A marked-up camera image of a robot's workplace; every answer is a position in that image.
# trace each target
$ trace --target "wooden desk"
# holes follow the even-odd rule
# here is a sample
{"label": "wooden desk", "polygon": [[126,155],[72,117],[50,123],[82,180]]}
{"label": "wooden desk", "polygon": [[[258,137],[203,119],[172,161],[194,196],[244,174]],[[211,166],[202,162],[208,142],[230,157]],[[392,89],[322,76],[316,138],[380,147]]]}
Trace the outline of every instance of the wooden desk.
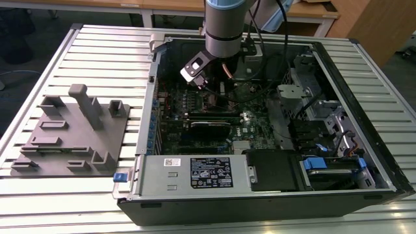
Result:
{"label": "wooden desk", "polygon": [[143,0],[0,0],[0,7],[140,14]]}
{"label": "wooden desk", "polygon": [[[148,23],[152,23],[152,15],[204,16],[204,0],[143,0],[140,7],[144,22]],[[320,3],[299,2],[292,5],[287,16],[290,22],[319,24],[315,36],[326,37],[339,12],[327,11]]]}
{"label": "wooden desk", "polygon": [[[154,15],[204,16],[204,0],[0,0],[0,7],[142,14],[144,27],[154,28]],[[290,22],[319,24],[316,37],[326,37],[338,12],[320,3],[300,2],[288,12]]]}
{"label": "wooden desk", "polygon": [[[203,12],[204,0],[143,0],[142,8]],[[327,11],[320,3],[299,2],[292,5],[287,16],[338,19],[339,12]]]}

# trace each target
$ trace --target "aluminum table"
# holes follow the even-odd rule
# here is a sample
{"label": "aluminum table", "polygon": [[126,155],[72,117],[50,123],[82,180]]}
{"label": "aluminum table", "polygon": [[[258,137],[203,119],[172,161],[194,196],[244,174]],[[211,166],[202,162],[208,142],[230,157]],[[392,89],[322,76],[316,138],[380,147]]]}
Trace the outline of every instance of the aluminum table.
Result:
{"label": "aluminum table", "polygon": [[[43,114],[44,95],[66,102],[72,83],[88,85],[100,103],[122,99],[132,106],[119,170],[131,167],[151,65],[154,33],[198,35],[194,30],[75,25],[44,70],[0,140],[0,233],[263,233],[263,234],[411,234],[416,230],[416,195],[388,205],[367,207],[339,218],[271,222],[139,227],[114,199],[112,178],[15,179],[11,164],[19,157]],[[264,35],[267,39],[283,39]],[[414,186],[416,185],[416,113],[359,44],[347,39],[291,37],[320,41],[379,134]],[[130,184],[116,191],[126,193]]]}

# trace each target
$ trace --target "floor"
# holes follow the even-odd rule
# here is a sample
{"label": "floor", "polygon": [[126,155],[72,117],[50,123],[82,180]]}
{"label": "floor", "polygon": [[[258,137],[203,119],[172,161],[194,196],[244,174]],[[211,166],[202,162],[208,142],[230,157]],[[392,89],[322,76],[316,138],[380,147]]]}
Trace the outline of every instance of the floor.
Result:
{"label": "floor", "polygon": [[[26,39],[35,52],[35,58],[20,65],[10,65],[0,59],[0,73],[12,70],[43,72],[72,23],[115,26],[132,26],[132,23],[135,26],[142,24],[142,17],[128,14],[59,11],[58,15],[58,19],[51,19],[47,10],[32,10],[31,18],[36,26],[36,32],[28,35]],[[198,29],[202,25],[203,19],[198,17],[178,16],[163,19],[162,16],[156,16],[156,27],[160,28]],[[416,63],[404,60],[400,55],[395,55],[383,70],[404,98],[416,108],[416,81],[414,75],[416,74]],[[38,78],[39,76],[32,73],[0,76],[0,81],[6,84],[6,89],[0,91],[0,137]]]}

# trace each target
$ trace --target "gray plastic base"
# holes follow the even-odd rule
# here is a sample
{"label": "gray plastic base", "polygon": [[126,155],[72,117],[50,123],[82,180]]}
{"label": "gray plastic base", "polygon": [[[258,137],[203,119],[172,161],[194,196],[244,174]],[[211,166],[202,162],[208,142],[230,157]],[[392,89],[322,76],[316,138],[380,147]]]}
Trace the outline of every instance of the gray plastic base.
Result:
{"label": "gray plastic base", "polygon": [[94,130],[79,104],[46,97],[40,106],[46,114],[22,147],[12,176],[114,175],[131,107],[118,100],[100,105],[96,98],[86,97],[100,127]]}

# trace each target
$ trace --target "blue latch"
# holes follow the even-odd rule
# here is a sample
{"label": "blue latch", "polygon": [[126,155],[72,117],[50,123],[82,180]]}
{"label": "blue latch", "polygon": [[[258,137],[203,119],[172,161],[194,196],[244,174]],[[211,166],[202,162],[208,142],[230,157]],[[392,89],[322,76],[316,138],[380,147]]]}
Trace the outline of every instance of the blue latch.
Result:
{"label": "blue latch", "polygon": [[359,165],[360,165],[362,169],[367,167],[366,160],[362,157],[359,158]]}
{"label": "blue latch", "polygon": [[322,144],[316,144],[316,146],[320,148],[322,151],[327,152],[328,149],[326,146],[323,146]]}
{"label": "blue latch", "polygon": [[307,170],[327,168],[327,163],[323,157],[308,157],[303,162]]}
{"label": "blue latch", "polygon": [[127,183],[128,181],[128,174],[127,173],[115,173],[115,176],[112,177],[112,181],[115,183]]}

